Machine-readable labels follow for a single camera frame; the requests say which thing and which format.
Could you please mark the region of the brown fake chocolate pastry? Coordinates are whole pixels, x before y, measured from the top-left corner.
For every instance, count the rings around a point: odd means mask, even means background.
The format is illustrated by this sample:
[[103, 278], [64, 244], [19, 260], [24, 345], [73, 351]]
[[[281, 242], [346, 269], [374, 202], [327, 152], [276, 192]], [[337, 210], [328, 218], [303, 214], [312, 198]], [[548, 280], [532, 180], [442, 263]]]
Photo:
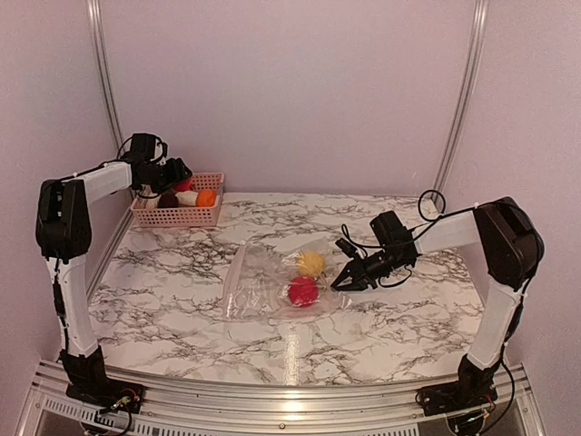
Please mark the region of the brown fake chocolate pastry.
[[179, 200], [174, 193], [164, 193], [160, 196], [157, 207], [159, 209], [177, 208]]

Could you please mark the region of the dark red fake fruit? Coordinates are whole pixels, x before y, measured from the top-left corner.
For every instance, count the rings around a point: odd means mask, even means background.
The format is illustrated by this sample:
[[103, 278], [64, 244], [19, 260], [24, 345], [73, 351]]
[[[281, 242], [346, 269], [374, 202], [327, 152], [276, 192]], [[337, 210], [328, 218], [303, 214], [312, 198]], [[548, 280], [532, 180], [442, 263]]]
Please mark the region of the dark red fake fruit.
[[175, 192], [186, 192], [186, 191], [190, 191], [192, 189], [192, 178], [188, 178], [180, 183], [177, 183], [174, 187], [173, 190]]

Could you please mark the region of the white fake daikon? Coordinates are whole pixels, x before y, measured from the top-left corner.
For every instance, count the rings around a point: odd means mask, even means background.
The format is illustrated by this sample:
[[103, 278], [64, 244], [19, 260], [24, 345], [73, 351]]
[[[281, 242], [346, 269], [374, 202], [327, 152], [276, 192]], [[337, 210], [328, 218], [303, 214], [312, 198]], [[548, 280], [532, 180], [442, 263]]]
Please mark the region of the white fake daikon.
[[195, 191], [183, 191], [175, 194], [180, 207], [196, 207], [198, 193]]

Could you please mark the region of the red fake apple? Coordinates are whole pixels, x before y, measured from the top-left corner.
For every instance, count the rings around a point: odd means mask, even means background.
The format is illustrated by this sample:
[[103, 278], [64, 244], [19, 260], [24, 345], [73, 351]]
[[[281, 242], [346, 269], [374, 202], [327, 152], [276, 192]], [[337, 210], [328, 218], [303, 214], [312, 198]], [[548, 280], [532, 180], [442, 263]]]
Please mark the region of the red fake apple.
[[288, 289], [290, 302], [296, 307], [307, 307], [319, 299], [319, 287], [311, 277], [297, 277]]

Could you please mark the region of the orange fake fruit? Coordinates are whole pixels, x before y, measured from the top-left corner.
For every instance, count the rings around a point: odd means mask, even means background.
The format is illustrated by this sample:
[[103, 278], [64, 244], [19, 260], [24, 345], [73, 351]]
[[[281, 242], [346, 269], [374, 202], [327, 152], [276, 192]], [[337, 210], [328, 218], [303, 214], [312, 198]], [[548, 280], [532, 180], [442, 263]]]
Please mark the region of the orange fake fruit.
[[211, 208], [216, 204], [218, 194], [213, 189], [203, 189], [198, 192], [196, 206]]

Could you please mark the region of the clear zip top bag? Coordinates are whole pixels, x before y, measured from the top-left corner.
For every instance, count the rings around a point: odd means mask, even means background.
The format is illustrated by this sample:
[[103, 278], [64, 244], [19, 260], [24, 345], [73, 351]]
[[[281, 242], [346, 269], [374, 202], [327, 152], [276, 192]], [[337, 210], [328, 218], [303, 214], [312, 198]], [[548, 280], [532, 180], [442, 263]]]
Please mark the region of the clear zip top bag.
[[[313, 278], [319, 299], [307, 307], [294, 306], [288, 297], [291, 281], [301, 276], [296, 260], [300, 253], [314, 251], [325, 259], [322, 276]], [[223, 316], [228, 321], [290, 320], [315, 317], [347, 309], [352, 305], [345, 292], [331, 289], [339, 264], [335, 250], [319, 238], [286, 252], [264, 245], [245, 243], [231, 261], [222, 288]]]

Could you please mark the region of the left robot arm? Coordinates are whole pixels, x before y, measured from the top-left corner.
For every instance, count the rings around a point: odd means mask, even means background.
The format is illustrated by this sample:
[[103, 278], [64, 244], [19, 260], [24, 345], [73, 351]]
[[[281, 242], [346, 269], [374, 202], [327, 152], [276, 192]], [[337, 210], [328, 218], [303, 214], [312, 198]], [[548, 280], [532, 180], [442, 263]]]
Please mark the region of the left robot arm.
[[93, 238], [89, 207], [125, 189], [149, 188], [162, 194], [191, 176], [182, 159], [169, 157], [168, 145], [159, 136], [137, 133], [123, 143], [115, 159], [41, 185], [35, 239], [49, 270], [61, 323], [60, 358], [70, 383], [96, 404], [108, 403], [115, 390], [88, 312], [85, 266]]

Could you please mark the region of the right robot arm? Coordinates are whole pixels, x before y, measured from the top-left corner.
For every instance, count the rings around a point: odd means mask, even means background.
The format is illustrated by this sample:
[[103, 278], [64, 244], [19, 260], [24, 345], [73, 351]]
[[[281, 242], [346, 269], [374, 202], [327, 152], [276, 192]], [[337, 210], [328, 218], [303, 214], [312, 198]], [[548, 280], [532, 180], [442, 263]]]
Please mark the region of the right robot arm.
[[458, 367], [449, 398], [468, 407], [480, 397], [503, 360], [518, 326], [527, 287], [544, 256], [544, 243], [528, 215], [510, 197], [444, 213], [412, 229], [393, 211], [370, 223], [376, 244], [354, 243], [348, 233], [336, 242], [349, 262], [332, 282], [336, 292], [376, 289], [381, 279], [409, 268], [428, 253], [478, 244], [485, 255], [488, 292], [475, 339]]

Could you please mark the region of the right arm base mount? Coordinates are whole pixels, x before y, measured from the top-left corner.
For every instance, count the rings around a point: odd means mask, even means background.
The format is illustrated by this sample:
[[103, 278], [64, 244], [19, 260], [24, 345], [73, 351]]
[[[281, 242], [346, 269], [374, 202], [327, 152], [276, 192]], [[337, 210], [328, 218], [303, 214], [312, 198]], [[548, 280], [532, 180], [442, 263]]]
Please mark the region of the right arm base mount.
[[490, 405], [497, 398], [494, 384], [489, 384], [480, 390], [462, 393], [460, 383], [453, 381], [420, 388], [416, 393], [415, 400], [425, 416], [434, 416], [480, 405]]

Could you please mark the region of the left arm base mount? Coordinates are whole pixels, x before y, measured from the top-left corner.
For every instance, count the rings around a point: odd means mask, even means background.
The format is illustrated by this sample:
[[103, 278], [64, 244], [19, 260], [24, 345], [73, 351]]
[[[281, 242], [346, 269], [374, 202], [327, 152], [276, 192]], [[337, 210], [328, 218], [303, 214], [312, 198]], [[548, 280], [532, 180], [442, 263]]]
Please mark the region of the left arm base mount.
[[110, 379], [104, 387], [80, 387], [69, 384], [66, 395], [78, 401], [101, 406], [107, 411], [112, 411], [113, 406], [122, 398], [128, 397], [129, 403], [123, 406], [125, 411], [136, 414], [142, 407], [145, 388], [143, 385], [128, 381]]

